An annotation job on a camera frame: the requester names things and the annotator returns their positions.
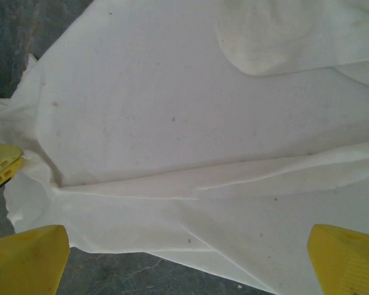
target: concrete floor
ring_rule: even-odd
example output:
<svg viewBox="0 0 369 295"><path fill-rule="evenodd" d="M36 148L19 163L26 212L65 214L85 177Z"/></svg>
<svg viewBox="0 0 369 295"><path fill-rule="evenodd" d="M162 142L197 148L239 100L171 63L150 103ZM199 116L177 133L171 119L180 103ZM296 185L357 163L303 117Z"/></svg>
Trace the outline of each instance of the concrete floor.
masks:
<svg viewBox="0 0 369 295"><path fill-rule="evenodd" d="M11 97L28 55L36 58L57 40L91 0L0 0L0 97ZM0 237L14 229L0 191ZM71 253L61 294L267 294L145 253Z"/></svg>

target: dirt speck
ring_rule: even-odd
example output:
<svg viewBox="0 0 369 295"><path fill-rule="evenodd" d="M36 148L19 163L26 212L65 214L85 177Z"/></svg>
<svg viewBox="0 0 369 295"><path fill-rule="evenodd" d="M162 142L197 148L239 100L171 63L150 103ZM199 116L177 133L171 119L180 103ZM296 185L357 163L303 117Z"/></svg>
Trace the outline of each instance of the dirt speck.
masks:
<svg viewBox="0 0 369 295"><path fill-rule="evenodd" d="M363 20L357 20L351 24L353 28L358 28L363 23Z"/></svg>

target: yellow plastic block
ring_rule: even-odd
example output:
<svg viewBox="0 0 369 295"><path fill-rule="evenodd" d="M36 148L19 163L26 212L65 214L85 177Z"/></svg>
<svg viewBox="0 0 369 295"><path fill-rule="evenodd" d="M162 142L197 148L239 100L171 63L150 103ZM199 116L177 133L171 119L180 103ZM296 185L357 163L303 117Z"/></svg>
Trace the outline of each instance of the yellow plastic block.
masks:
<svg viewBox="0 0 369 295"><path fill-rule="evenodd" d="M15 175L23 159L19 147L0 143L0 186Z"/></svg>
<svg viewBox="0 0 369 295"><path fill-rule="evenodd" d="M0 238L0 295L53 295L69 255L63 226Z"/></svg>
<svg viewBox="0 0 369 295"><path fill-rule="evenodd" d="M369 295L369 235L317 224L307 250L325 295Z"/></svg>

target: white protective suit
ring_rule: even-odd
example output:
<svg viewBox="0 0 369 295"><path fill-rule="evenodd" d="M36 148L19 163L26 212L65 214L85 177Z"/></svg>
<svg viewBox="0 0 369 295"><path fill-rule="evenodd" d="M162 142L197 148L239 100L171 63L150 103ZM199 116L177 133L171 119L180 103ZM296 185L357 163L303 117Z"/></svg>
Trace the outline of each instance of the white protective suit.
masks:
<svg viewBox="0 0 369 295"><path fill-rule="evenodd" d="M15 230L321 294L312 226L369 234L365 2L95 0L0 100Z"/></svg>

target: gray floor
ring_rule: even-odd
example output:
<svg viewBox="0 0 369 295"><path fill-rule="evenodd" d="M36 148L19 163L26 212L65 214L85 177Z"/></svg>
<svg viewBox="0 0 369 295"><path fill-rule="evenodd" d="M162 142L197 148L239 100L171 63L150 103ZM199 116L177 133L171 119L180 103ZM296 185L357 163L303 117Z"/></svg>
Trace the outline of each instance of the gray floor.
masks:
<svg viewBox="0 0 369 295"><path fill-rule="evenodd" d="M0 97L10 97L29 53L52 45L91 0L0 0ZM14 229L0 191L0 237ZM267 294L152 255L71 253L57 292L62 294Z"/></svg>

